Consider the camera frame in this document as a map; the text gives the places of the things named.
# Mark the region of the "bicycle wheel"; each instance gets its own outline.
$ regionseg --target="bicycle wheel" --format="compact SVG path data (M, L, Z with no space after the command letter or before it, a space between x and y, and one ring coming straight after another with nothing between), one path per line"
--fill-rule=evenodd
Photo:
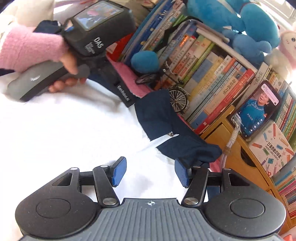
M155 81L157 78L157 74L145 74L138 79L135 80L137 85L142 85L142 84L150 84L153 81Z
M188 98L186 93L179 87L169 90L170 103L175 112L180 112L187 107Z

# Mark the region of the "device screen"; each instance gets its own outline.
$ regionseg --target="device screen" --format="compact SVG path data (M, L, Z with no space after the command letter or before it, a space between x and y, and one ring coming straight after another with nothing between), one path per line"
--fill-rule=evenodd
M264 125L280 104L280 97L276 90L263 81L252 95L231 115L238 114L242 120L241 135L248 139L257 129Z
M121 12L123 12L123 9L110 3L100 1L77 14L74 18L88 31Z

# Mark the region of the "hand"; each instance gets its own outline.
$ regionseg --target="hand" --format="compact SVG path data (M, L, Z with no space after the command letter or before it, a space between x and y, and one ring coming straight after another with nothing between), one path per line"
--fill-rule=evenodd
M78 74L77 60L70 51L66 52L60 58L60 61L63 63L65 69L70 74ZM86 82L86 78L82 78L79 81L81 84L84 84ZM56 82L54 82L53 85L49 86L48 90L51 93L55 93L63 90L66 86L74 86L77 84L77 82L78 82L78 79L75 79L75 78L69 78L66 81L57 80Z

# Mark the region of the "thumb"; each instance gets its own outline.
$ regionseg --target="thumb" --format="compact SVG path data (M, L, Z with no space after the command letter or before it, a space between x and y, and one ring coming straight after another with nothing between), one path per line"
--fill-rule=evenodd
M60 58L60 61L63 63L65 69L70 74L78 74L77 60L71 52L68 51L67 53L65 53Z

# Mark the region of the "pink sleeve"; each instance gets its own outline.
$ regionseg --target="pink sleeve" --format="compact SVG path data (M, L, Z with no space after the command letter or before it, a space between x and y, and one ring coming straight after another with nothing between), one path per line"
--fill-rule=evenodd
M0 68L22 72L43 61L57 62L67 52L68 46L61 36L32 31L21 25L10 30L0 49Z

